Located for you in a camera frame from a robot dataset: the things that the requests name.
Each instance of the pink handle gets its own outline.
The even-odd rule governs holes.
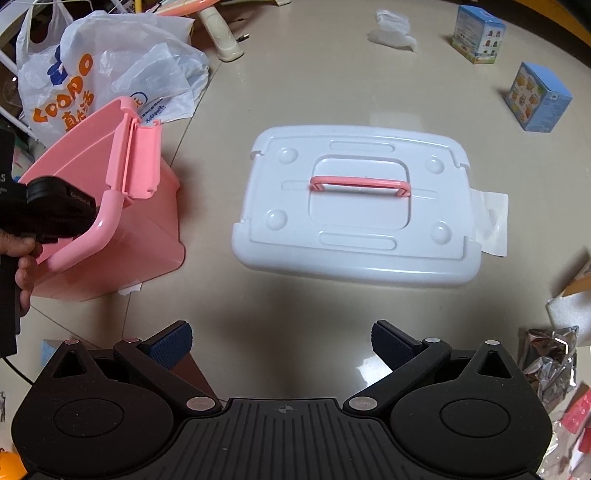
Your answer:
[[[343,187],[369,187],[374,189],[398,189],[397,197],[410,197],[410,184],[402,180],[366,179],[364,177],[333,177],[318,176],[310,179],[310,190],[322,192],[326,185]]]

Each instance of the pink plastic bin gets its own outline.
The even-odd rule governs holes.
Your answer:
[[[177,176],[160,157],[162,126],[143,127],[131,98],[93,113],[35,162],[21,182],[54,175],[100,205],[76,239],[45,245],[35,295],[87,300],[181,266]]]

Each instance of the storage box lid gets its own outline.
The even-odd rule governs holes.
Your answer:
[[[278,127],[257,138],[251,157],[233,236],[247,266],[424,284],[463,283],[478,271],[469,162],[452,139]]]

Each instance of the blue box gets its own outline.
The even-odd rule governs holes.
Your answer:
[[[552,70],[523,62],[505,98],[528,132],[551,132],[573,96]]]
[[[494,63],[505,29],[505,24],[486,10],[461,5],[457,9],[452,47],[472,63]]]

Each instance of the chair leg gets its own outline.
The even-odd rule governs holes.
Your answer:
[[[221,61],[232,61],[244,55],[244,51],[236,43],[236,39],[228,28],[228,24],[215,7],[207,7],[199,12],[207,33],[216,46],[217,56]]]

